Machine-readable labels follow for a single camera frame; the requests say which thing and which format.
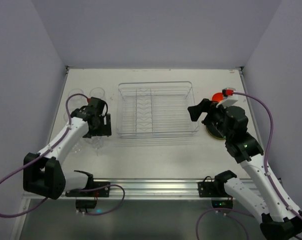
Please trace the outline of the orange plastic bowl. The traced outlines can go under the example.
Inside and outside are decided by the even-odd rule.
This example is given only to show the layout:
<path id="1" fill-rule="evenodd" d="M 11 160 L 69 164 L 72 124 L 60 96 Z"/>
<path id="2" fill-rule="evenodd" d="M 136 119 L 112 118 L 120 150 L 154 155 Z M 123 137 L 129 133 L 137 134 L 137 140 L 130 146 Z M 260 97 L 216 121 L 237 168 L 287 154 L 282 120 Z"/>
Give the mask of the orange plastic bowl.
<path id="1" fill-rule="evenodd" d="M 211 98 L 213 102 L 217 102 L 217 103 L 221 102 L 223 99 L 224 99 L 224 95 L 222 92 L 215 93 Z"/>

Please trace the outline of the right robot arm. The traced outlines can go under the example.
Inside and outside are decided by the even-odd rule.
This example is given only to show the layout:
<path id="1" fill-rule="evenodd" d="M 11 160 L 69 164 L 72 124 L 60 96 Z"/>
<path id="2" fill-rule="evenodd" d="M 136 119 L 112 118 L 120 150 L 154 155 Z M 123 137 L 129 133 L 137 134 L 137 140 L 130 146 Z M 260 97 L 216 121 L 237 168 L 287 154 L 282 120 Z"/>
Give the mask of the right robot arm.
<path id="1" fill-rule="evenodd" d="M 302 233 L 302 210 L 264 162 L 261 145 L 247 131 L 245 110 L 239 106 L 225 107 L 205 98 L 198 105 L 188 107 L 188 112 L 193 122 L 206 113 L 203 124 L 223 136 L 227 152 L 251 177 L 260 194 L 243 185 L 230 170 L 215 176 L 216 190 L 236 198 L 257 220 L 266 239 L 289 240 Z"/>

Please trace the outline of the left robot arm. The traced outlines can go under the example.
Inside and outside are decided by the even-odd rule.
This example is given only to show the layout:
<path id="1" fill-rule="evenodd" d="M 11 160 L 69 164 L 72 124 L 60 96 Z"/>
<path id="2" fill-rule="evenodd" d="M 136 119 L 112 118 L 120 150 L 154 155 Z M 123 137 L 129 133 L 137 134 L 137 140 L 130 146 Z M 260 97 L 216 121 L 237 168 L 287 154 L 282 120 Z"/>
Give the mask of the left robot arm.
<path id="1" fill-rule="evenodd" d="M 87 105 L 67 111 L 68 122 L 61 132 L 38 153 L 28 153 L 24 158 L 23 188 L 50 199 L 58 199 L 69 191 L 92 191 L 93 175 L 74 170 L 63 172 L 62 164 L 70 151 L 82 138 L 111 136 L 111 116 L 107 103 L 91 97 Z"/>

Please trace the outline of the yellow patterned plate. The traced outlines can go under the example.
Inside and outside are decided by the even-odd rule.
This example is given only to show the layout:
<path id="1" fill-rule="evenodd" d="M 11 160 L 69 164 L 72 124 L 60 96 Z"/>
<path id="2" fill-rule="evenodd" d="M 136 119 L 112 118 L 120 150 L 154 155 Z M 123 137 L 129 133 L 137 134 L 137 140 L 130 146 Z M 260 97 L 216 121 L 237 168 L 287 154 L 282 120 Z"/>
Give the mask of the yellow patterned plate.
<path id="1" fill-rule="evenodd" d="M 212 125 L 206 125 L 206 131 L 213 137 L 218 140 L 224 140 L 224 137 L 219 133 L 217 129 L 215 129 Z"/>

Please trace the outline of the clear glass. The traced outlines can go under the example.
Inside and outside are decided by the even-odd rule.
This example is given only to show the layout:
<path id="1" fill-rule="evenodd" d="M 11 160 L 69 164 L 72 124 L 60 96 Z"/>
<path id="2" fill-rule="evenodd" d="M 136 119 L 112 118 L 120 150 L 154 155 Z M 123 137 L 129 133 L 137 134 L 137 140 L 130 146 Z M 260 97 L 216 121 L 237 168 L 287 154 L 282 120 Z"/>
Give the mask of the clear glass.
<path id="1" fill-rule="evenodd" d="M 95 87 L 91 89 L 89 95 L 91 98 L 100 98 L 102 100 L 105 100 L 105 90 L 101 87 Z"/>
<path id="2" fill-rule="evenodd" d="M 93 136 L 91 138 L 85 138 L 84 142 L 88 147 L 93 148 L 95 150 L 102 148 L 104 145 L 104 140 L 101 136 Z"/>
<path id="3" fill-rule="evenodd" d="M 79 153 L 82 149 L 83 149 L 83 144 L 79 141 L 79 142 L 77 142 L 77 143 L 73 146 L 71 152 L 72 152 L 72 153 Z"/>
<path id="4" fill-rule="evenodd" d="M 84 92 L 80 88 L 70 90 L 68 93 L 68 97 L 71 97 L 69 103 L 77 108 L 84 106 L 87 103 L 87 100 L 84 97 Z"/>
<path id="5" fill-rule="evenodd" d="M 64 113 L 63 115 L 63 120 L 64 122 L 68 123 L 69 122 L 69 114 L 67 112 Z"/>

